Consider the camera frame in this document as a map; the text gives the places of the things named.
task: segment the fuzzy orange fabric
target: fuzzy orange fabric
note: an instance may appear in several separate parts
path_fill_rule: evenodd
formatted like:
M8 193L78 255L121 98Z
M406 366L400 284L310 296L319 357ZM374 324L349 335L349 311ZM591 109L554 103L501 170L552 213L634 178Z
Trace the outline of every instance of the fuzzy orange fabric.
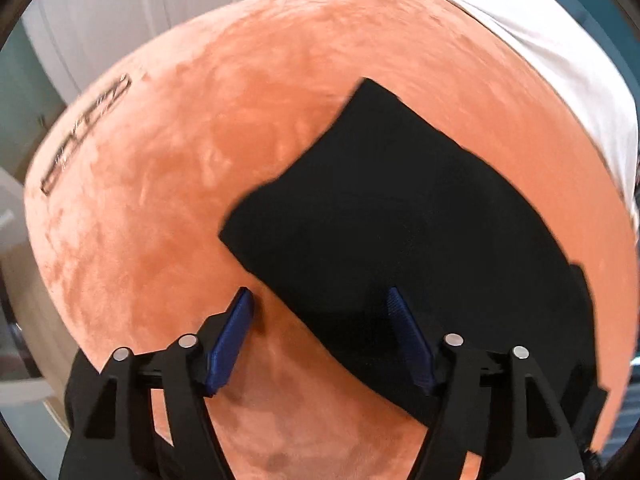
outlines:
M45 198L40 179L60 140L123 72L130 91ZM553 89L445 0L245 0L156 38L95 82L41 145L25 190L34 253L70 332L99 368L118 346L164 348L248 286L257 319L230 384L207 402L236 476L406 478L425 428L350 376L218 240L238 200L293 163L364 76L500 171L584 266L610 390L601 447L636 339L626 209ZM465 480L478 463L469 456Z

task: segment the blue gripper pad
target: blue gripper pad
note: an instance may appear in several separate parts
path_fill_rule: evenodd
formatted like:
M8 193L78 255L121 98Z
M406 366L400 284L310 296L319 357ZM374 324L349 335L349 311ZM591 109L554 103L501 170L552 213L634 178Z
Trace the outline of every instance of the blue gripper pad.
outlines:
M386 296L386 311L414 384L429 395L436 385L433 353L409 306L395 287L389 289Z
M251 291L242 289L225 314L228 316L226 323L209 352L205 381L209 395L215 394L231 377L240 347L254 319L254 295Z

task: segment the wooden floor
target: wooden floor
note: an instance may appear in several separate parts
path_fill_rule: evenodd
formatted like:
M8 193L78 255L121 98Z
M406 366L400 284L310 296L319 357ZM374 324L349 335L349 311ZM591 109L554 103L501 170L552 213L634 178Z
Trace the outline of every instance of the wooden floor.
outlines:
M3 254L0 264L15 318L34 361L55 393L47 399L47 407L68 432L63 398L78 345L49 297L29 243Z

